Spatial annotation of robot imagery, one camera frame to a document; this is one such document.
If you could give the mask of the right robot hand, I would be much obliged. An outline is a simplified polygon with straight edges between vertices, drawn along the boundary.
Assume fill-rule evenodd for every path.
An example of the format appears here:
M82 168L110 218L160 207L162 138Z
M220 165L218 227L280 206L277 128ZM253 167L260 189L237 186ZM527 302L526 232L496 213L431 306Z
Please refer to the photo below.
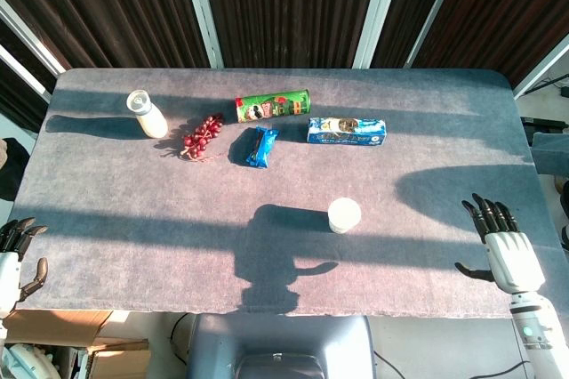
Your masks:
M489 268L473 270L456 262L456 270L468 278L493 282L506 294L538 291L545 277L533 246L519 229L515 216L501 202L482 198L477 193L472 198L471 202L463 200L461 204L485 248Z

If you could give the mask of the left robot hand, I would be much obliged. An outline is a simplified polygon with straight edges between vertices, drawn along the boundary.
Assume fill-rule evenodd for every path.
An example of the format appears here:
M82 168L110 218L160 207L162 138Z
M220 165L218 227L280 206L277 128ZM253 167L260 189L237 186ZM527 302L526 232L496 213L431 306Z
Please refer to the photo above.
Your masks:
M48 261L38 260L36 275L31 282L20 285L21 264L32 239L48 230L35 226L35 218L11 220L1 227L1 319L10 315L19 302L44 286L48 275Z

